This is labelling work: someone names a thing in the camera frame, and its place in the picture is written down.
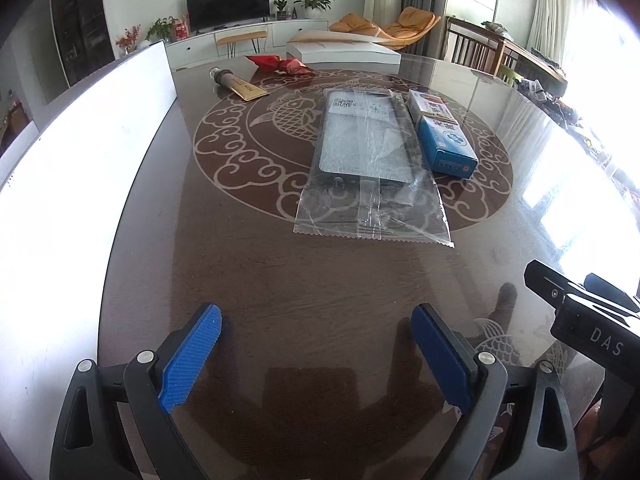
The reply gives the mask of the person's right hand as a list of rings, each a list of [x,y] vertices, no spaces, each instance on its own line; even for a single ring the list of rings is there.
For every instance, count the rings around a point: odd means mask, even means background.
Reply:
[[[612,437],[608,442],[602,443],[597,448],[587,451],[593,446],[599,437],[599,415],[601,402],[598,401],[585,414],[576,429],[576,445],[581,456],[586,456],[593,465],[603,469],[611,463],[615,455],[622,448],[626,439],[623,437]]]

